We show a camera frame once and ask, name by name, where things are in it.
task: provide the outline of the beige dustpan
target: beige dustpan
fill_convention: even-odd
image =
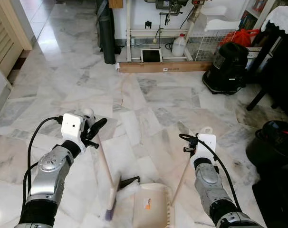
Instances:
[[[141,184],[134,199],[134,228],[173,228],[170,189],[159,183]]]

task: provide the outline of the wooden board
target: wooden board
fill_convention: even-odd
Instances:
[[[211,67],[210,61],[185,61],[162,63],[117,63],[120,73],[157,73],[157,72],[186,72],[206,71]]]
[[[123,8],[123,0],[108,0],[109,8]]]

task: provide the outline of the door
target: door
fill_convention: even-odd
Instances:
[[[8,76],[23,48],[0,6],[0,70]]]

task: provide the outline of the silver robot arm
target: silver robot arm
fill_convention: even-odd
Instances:
[[[87,146],[97,148],[91,142],[98,131],[106,124],[105,118],[95,123],[94,114],[85,110],[83,116],[64,114],[62,145],[56,145],[38,162],[38,174],[23,205],[19,224],[15,228],[52,228],[54,217],[60,205],[65,178],[74,159]]]
[[[208,145],[215,145],[215,135],[199,134],[198,137],[194,137],[181,134],[180,137],[190,142],[184,151],[191,153],[191,165],[195,168],[196,174],[195,187],[205,213],[212,219],[216,228],[263,228],[242,213],[230,199],[222,186],[218,167],[213,165],[213,155],[199,145],[197,148],[198,142],[202,139]]]

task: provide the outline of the power cord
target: power cord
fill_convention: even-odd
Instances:
[[[185,20],[183,21],[182,25],[180,26],[180,29],[182,28],[182,26],[184,25],[184,23],[186,22],[186,20],[188,19],[188,17],[190,16],[191,12],[193,11],[193,9],[196,7],[197,4],[195,4],[193,6],[193,8],[191,9],[191,11],[188,13],[188,15],[186,16]]]
[[[172,51],[172,50],[173,50],[173,41],[172,41],[171,43],[165,44],[165,48],[166,48],[167,50]]]
[[[28,147],[27,171],[25,172],[23,183],[22,183],[22,189],[23,189],[22,209],[24,208],[25,203],[26,203],[26,192],[27,192],[26,191],[26,182],[27,182],[27,178],[28,178],[28,194],[29,194],[30,189],[31,189],[31,169],[33,169],[38,164],[38,162],[36,162],[35,164],[31,165],[31,148],[32,148],[32,144],[33,144],[33,141],[34,141],[38,131],[42,127],[42,125],[45,122],[49,121],[49,120],[56,120],[59,124],[62,124],[63,123],[63,116],[60,115],[60,116],[50,117],[50,118],[47,118],[47,119],[43,120],[38,125],[38,127],[36,128],[35,132],[33,133],[32,137],[31,137],[31,140],[30,140],[30,143],[29,143],[29,147]]]
[[[233,186],[233,183],[230,179],[230,174],[229,172],[227,171],[225,165],[223,164],[223,162],[221,161],[221,159],[218,157],[218,155],[203,141],[201,141],[200,139],[198,139],[198,137],[194,137],[194,136],[191,136],[191,135],[188,135],[188,134],[179,134],[179,137],[184,139],[184,140],[187,140],[187,141],[190,141],[191,140],[196,140],[198,141],[199,143],[201,143],[203,146],[206,147],[206,149],[208,149],[212,155],[214,155],[214,158],[216,161],[219,162],[220,166],[222,167],[222,169],[224,170],[225,172],[225,175],[226,175],[226,178],[228,179],[228,182],[229,182],[229,185],[230,185],[230,190],[233,194],[233,198],[234,198],[234,201],[235,201],[235,204],[236,204],[236,207],[237,209],[242,212],[241,208],[240,208],[240,205],[238,203],[238,199],[237,199],[237,196],[236,196],[236,192],[235,192],[235,189],[234,189],[234,186]]]

